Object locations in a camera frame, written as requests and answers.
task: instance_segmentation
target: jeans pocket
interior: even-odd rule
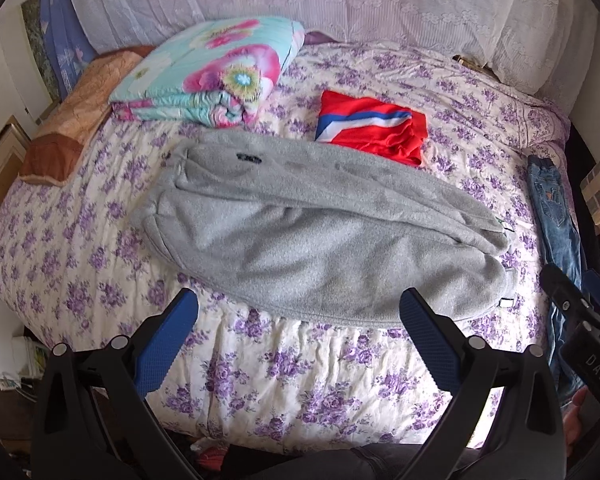
[[[534,182],[538,192],[538,200],[542,212],[560,227],[567,219],[567,208],[562,195],[562,187],[552,180],[536,180]]]

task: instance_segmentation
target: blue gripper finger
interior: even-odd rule
[[[141,398],[157,390],[178,355],[184,340],[198,319],[198,297],[188,288],[183,288],[171,301],[173,309],[155,331],[136,360],[134,384]]]
[[[400,297],[400,320],[438,388],[455,395],[462,383],[460,356],[436,322],[442,316],[437,316],[412,290],[405,290]]]

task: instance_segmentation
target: folded red shirt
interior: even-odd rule
[[[427,138],[424,114],[371,97],[355,98],[331,90],[322,93],[315,140],[390,158],[410,166],[422,162]]]

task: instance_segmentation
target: orange blanket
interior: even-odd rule
[[[20,168],[20,178],[30,184],[64,186],[111,112],[109,95],[153,49],[131,47],[94,59],[74,91],[38,129]]]

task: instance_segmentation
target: white stripe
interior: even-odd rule
[[[399,126],[408,119],[411,118],[394,117],[393,119],[382,119],[380,117],[368,117],[366,119],[356,119],[354,121],[333,121],[315,140],[318,142],[331,142],[342,130],[361,128],[362,126],[383,126],[385,128],[393,128],[394,126]]]

